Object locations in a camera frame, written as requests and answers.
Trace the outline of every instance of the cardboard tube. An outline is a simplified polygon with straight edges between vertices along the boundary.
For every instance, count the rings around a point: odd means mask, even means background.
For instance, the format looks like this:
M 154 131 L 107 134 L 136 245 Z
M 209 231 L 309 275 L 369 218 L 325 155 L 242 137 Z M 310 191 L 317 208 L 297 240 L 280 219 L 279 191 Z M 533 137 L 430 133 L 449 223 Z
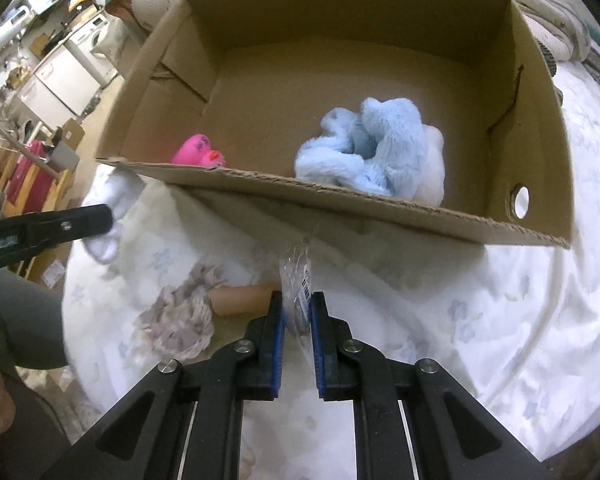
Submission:
M 262 316 L 269 310 L 271 293 L 281 290 L 280 283 L 261 283 L 247 286 L 219 286 L 209 292 L 211 307 L 218 316 L 256 314 Z

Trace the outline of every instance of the white cabinet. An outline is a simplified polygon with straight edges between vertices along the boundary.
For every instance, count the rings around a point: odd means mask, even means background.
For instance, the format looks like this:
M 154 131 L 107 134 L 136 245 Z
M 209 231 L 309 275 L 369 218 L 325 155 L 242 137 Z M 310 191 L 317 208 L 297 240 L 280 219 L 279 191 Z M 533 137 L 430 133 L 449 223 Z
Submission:
M 75 119 L 72 113 L 35 75 L 26 82 L 14 97 L 24 106 L 22 115 L 28 120 L 39 119 L 52 131 Z
M 64 45 L 45 58 L 35 75 L 77 116 L 100 88 Z

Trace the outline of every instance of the hole in cardboard box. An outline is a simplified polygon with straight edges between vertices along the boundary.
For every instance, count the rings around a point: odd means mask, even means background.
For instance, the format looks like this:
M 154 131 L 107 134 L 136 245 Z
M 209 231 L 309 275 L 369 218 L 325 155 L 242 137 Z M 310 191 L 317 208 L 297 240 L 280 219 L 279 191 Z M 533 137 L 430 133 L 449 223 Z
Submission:
M 518 184 L 511 192 L 511 215 L 517 220 L 522 220 L 529 211 L 529 190 L 523 184 Z

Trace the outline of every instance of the white sock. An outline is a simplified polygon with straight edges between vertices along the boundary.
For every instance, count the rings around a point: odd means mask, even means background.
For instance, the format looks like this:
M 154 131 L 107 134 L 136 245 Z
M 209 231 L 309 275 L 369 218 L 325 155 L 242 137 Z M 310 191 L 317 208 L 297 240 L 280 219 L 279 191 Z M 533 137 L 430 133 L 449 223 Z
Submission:
M 111 231 L 82 240 L 85 250 L 98 263 L 110 264 L 118 257 L 118 247 L 122 238 L 122 224 L 118 221 L 122 220 L 136 203 L 144 186 L 144 181 L 132 171 L 116 168 L 102 186 L 92 187 L 82 201 L 83 206 L 106 204 L 113 216 Z

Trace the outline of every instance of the washing machine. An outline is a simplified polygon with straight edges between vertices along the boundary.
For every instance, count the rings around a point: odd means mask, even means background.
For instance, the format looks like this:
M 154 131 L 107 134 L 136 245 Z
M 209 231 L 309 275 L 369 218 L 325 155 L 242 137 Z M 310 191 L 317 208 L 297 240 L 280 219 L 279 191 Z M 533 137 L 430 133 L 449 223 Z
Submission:
M 75 59 L 96 79 L 101 88 L 107 86 L 118 73 L 103 54 L 91 53 L 104 38 L 108 27 L 109 20 L 100 13 L 73 32 L 64 44 Z

